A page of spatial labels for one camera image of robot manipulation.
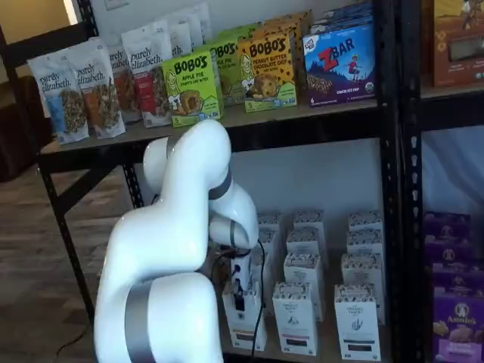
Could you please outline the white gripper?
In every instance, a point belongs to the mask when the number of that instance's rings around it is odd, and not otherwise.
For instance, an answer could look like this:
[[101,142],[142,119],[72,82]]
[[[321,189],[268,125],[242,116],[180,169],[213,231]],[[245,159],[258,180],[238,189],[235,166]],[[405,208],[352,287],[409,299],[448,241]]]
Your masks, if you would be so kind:
[[251,256],[235,256],[231,260],[231,290],[237,311],[245,311],[244,293],[251,287]]

